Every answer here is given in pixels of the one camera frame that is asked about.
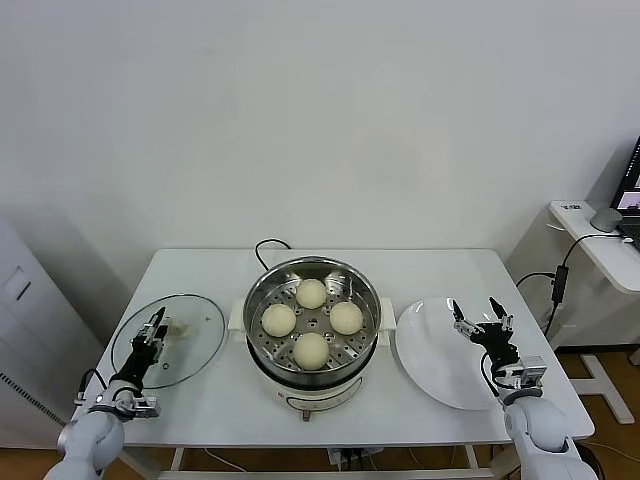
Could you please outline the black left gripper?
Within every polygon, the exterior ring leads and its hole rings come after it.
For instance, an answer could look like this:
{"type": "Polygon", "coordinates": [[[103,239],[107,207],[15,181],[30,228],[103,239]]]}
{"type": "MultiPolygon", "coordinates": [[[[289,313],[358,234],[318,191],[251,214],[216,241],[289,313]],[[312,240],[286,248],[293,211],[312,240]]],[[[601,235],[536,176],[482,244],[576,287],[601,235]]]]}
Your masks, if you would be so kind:
{"type": "Polygon", "coordinates": [[[157,363],[169,329],[167,324],[162,324],[165,312],[166,308],[161,307],[138,331],[131,341],[131,353],[123,367],[111,376],[111,381],[123,381],[135,388],[143,388],[144,376],[157,363]]]}

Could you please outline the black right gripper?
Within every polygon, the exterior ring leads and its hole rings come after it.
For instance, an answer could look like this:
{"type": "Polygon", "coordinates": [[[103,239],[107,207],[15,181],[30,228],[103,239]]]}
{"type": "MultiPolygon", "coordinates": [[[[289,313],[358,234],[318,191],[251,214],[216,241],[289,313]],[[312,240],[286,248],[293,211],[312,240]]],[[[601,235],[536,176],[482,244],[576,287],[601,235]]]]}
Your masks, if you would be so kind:
{"type": "Polygon", "coordinates": [[[508,314],[504,306],[495,298],[489,302],[499,323],[480,323],[476,326],[466,320],[458,303],[451,300],[451,312],[454,318],[454,328],[464,336],[471,336],[471,342],[481,345],[488,354],[493,368],[502,368],[516,364],[520,357],[517,347],[510,342],[513,335],[513,316],[508,314]]]}

